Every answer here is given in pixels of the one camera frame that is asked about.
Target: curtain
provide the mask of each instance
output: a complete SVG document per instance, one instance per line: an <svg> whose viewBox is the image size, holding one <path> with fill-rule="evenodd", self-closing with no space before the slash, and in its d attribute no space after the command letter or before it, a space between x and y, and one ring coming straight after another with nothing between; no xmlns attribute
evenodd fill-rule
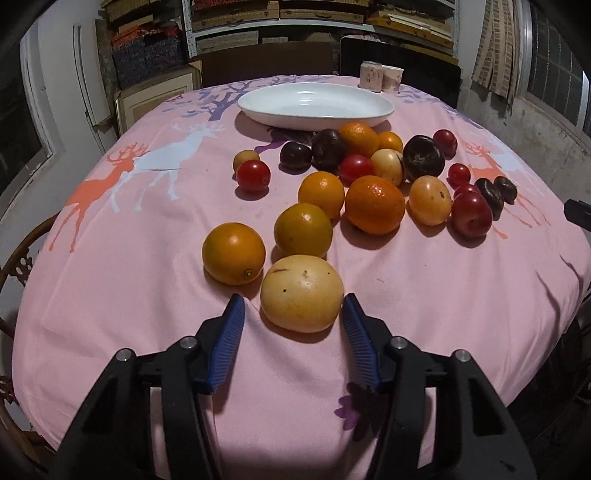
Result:
<svg viewBox="0 0 591 480"><path fill-rule="evenodd" d="M517 89L518 36L513 0L486 0L472 80L510 105Z"/></svg>

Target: white deer print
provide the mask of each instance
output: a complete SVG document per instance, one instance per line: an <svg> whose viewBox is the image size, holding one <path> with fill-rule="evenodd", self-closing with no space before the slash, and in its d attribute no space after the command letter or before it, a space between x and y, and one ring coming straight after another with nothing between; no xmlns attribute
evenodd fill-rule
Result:
<svg viewBox="0 0 591 480"><path fill-rule="evenodd" d="M146 190L155 186L165 175L168 175L169 198L171 200L178 200L178 195L174 191L174 184L177 181L178 169L180 168L181 163L190 158L199 149L203 138L216 138L215 132L223 130L223 126L212 122L209 122L209 124L192 125L189 129L182 129L177 124L174 124L173 128L188 132L189 134L180 142L165 145L162 148L152 150L135 158L133 169L121 175L121 178L111 190L111 205L113 211L119 212L119 205L117 205L116 201L116 195L119 189L139 173L156 173L156 178L142 190L142 193L135 204L136 211L142 209L142 199L144 198Z"/></svg>

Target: metal screw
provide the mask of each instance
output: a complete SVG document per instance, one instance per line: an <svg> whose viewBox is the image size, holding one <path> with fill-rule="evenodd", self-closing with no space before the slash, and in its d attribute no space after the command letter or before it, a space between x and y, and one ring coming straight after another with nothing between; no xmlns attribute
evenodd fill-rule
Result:
<svg viewBox="0 0 591 480"><path fill-rule="evenodd" d="M122 348L117 352L115 358L119 360L119 362L126 362L131 358L132 351L129 348Z"/></svg>
<svg viewBox="0 0 591 480"><path fill-rule="evenodd" d="M197 345L197 339L195 337L185 337L181 338L180 343L182 348L190 350L191 348L195 347L195 345Z"/></svg>
<svg viewBox="0 0 591 480"><path fill-rule="evenodd" d="M393 337L392 340L390 340L390 345L392 345L396 350L403 350L408 346L408 341L406 338Z"/></svg>
<svg viewBox="0 0 591 480"><path fill-rule="evenodd" d="M472 356L465 350L458 350L455 355L460 362L468 362L472 359Z"/></svg>

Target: dark mushroom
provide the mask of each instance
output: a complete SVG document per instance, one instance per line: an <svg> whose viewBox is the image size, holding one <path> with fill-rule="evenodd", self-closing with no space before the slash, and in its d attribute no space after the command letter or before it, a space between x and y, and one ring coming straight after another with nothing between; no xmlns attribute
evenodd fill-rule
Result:
<svg viewBox="0 0 591 480"><path fill-rule="evenodd" d="M425 175L441 175L445 168L445 157L432 138L415 135L404 147L402 163L407 178L415 181Z"/></svg>
<svg viewBox="0 0 591 480"><path fill-rule="evenodd" d="M505 206L503 195L501 195L501 192L499 192L499 190L489 179L478 179L474 182L474 185L478 187L478 190L480 190L480 193L482 193L482 196L485 198L488 206L491 207L492 219L497 221L499 218L501 218L501 212Z"/></svg>
<svg viewBox="0 0 591 480"><path fill-rule="evenodd" d="M501 195L503 195L503 198L509 205L515 203L515 199L517 198L517 187L512 181L507 177L498 176L495 178L495 187L501 192Z"/></svg>

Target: window frame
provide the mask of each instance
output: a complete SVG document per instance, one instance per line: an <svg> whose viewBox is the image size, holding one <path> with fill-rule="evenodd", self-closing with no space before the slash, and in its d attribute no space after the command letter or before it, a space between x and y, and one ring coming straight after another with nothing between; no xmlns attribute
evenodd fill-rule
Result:
<svg viewBox="0 0 591 480"><path fill-rule="evenodd" d="M25 97L41 149L0 193L0 219L9 211L19 193L31 183L34 173L46 162L61 157L65 152L46 94L38 39L36 21L20 42L20 60Z"/></svg>
<svg viewBox="0 0 591 480"><path fill-rule="evenodd" d="M586 148L591 148L591 138L584 132L587 106L589 104L589 79L583 71L583 88L581 94L581 102L579 105L579 116L577 123L573 124L570 120L565 118L561 113L556 111L552 106L545 103L543 100L537 98L528 91L528 84L531 76L531 62L533 52L533 24L531 18L531 2L529 0L516 1L516 15L520 31L520 59L519 59L519 79L517 95L525 98L527 101L533 103L537 108L541 109L548 116L557 120L575 139L582 142Z"/></svg>

